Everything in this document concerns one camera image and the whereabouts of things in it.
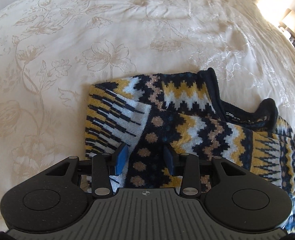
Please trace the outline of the navy yellow patterned knit sweater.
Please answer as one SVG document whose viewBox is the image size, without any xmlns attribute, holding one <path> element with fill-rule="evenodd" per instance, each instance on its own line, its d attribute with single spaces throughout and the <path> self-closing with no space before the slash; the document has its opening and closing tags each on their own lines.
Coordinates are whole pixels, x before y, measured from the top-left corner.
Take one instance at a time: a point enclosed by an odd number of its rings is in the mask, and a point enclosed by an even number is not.
<svg viewBox="0 0 295 240">
<path fill-rule="evenodd" d="M 295 232 L 295 133 L 274 100 L 246 112 L 220 98 L 213 69 L 137 75 L 91 85 L 85 122 L 86 157 L 111 154 L 126 143 L 129 155 L 112 189 L 179 188 L 162 146 L 201 160 L 224 157 L 285 190 L 292 200 L 286 224 Z"/>
</svg>

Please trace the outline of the white floral embroidered bedspread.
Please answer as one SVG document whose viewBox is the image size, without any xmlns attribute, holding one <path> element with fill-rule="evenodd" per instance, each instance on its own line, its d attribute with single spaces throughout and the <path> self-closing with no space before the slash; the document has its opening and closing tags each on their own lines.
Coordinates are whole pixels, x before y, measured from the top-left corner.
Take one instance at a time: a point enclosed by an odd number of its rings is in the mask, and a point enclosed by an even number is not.
<svg viewBox="0 0 295 240">
<path fill-rule="evenodd" d="M 207 69 L 222 101 L 253 113 L 272 99 L 295 133 L 295 48 L 250 0 L 18 0 L 0 10 L 0 202 L 70 155 L 90 159 L 91 85 Z"/>
</svg>

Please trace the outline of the cream right bedside lamp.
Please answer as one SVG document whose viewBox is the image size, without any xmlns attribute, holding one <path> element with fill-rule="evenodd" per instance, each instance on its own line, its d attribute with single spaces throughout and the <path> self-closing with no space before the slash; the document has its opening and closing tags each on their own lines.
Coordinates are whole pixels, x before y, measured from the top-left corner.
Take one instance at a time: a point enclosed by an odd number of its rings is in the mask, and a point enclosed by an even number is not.
<svg viewBox="0 0 295 240">
<path fill-rule="evenodd" d="M 289 30 L 295 34 L 295 11 L 292 9 L 286 9 L 285 14 L 279 22 L 279 27 Z"/>
</svg>

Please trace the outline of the dark picture frame right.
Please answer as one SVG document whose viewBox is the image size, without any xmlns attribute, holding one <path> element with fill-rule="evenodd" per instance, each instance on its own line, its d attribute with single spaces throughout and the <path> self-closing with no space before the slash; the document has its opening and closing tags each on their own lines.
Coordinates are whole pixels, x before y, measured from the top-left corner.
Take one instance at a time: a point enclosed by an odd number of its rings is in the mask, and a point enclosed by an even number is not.
<svg viewBox="0 0 295 240">
<path fill-rule="evenodd" d="M 290 37 L 290 42 L 291 42 L 291 44 L 294 46 L 294 48 L 295 48 L 295 37 L 294 36 L 291 36 Z"/>
</svg>

